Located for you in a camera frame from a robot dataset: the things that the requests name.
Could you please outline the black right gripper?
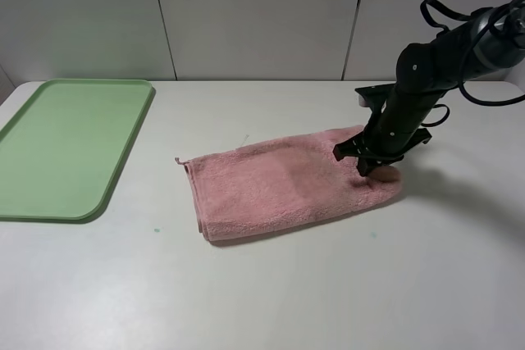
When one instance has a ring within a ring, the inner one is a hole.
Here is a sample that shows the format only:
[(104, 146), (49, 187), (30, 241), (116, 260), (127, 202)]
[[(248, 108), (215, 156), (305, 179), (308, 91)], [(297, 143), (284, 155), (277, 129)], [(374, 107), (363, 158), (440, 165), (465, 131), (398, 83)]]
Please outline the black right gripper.
[(372, 114), (364, 129), (333, 148), (337, 161), (356, 157), (357, 170), (368, 177), (380, 166), (401, 161), (404, 155), (431, 140), (422, 123), (431, 111), (430, 94), (390, 91), (381, 113)]

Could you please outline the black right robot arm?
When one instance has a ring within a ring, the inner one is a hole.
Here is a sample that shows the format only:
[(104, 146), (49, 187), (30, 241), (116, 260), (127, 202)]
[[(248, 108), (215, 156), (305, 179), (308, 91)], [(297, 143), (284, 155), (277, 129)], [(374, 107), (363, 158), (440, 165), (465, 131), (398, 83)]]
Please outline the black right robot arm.
[(471, 103), (505, 107), (524, 97), (487, 101), (467, 92), (465, 82), (524, 59), (524, 0), (499, 7), (484, 7), (464, 15), (437, 0), (420, 5), (424, 20), (439, 30), (430, 43), (411, 43), (399, 55), (393, 84), (356, 90), (371, 116), (363, 131), (334, 146), (337, 161), (357, 160), (357, 170), (367, 176), (376, 168), (401, 161), (409, 150), (431, 139), (425, 121), (447, 92), (458, 89)]

